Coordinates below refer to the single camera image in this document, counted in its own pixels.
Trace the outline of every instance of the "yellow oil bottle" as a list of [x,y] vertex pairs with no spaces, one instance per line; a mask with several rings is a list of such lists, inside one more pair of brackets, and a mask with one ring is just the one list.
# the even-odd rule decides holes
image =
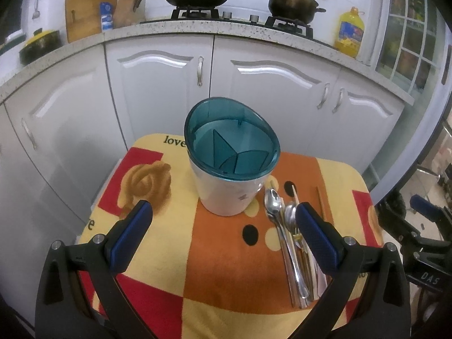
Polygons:
[[342,53],[356,58],[361,47],[364,23],[358,15],[358,8],[352,7],[339,18],[339,31],[334,46]]

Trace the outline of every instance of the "white cabinet door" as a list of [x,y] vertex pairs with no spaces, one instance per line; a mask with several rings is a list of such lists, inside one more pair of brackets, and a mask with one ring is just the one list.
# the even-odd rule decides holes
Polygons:
[[362,173],[383,146],[403,108],[395,95],[342,69],[308,154],[347,163]]
[[227,37],[215,38],[212,62],[211,97],[254,109],[274,129],[282,151],[307,151],[331,102],[338,66],[278,45]]
[[108,74],[127,147],[144,135],[183,135],[209,97],[213,36],[166,35],[107,44]]
[[47,69],[7,101],[14,129],[58,196],[84,221],[126,147],[102,46]]
[[34,322],[42,266],[50,244],[74,243],[84,223],[39,174],[0,106],[0,292]]

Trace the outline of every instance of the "brown rose print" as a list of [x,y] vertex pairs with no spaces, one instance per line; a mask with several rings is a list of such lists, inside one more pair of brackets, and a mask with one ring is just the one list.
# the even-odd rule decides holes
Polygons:
[[160,160],[130,168],[121,181],[119,218],[124,219],[139,200],[149,201],[157,214],[171,196],[170,170],[171,166]]

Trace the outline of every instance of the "gas stove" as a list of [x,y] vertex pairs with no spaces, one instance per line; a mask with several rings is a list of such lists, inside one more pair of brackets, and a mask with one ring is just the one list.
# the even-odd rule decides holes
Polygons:
[[322,45],[334,48],[324,42],[314,39],[314,31],[308,24],[305,24],[299,20],[286,19],[280,16],[269,16],[265,24],[261,24],[259,23],[259,17],[257,15],[250,15],[249,21],[247,21],[233,19],[230,12],[223,12],[222,17],[220,17],[218,9],[212,6],[178,6],[173,10],[170,19],[162,19],[158,21],[172,20],[229,21],[236,24],[256,25],[304,37]]

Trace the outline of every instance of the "colorful tablecloth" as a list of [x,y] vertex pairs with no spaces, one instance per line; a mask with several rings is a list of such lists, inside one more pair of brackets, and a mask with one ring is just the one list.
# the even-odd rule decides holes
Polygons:
[[[383,244],[368,190],[352,167],[282,153],[270,181],[286,203],[292,199],[283,184],[292,181],[300,201],[323,212],[343,236]],[[146,199],[154,210],[152,224],[117,279],[160,339],[287,338],[315,302],[304,310],[292,307],[277,232],[263,198],[261,190],[237,216],[211,214],[198,200],[184,138],[152,134],[138,139],[119,164],[80,243],[106,234]],[[93,308],[102,313],[87,273],[82,280]],[[358,279],[336,327],[347,322],[364,281]]]

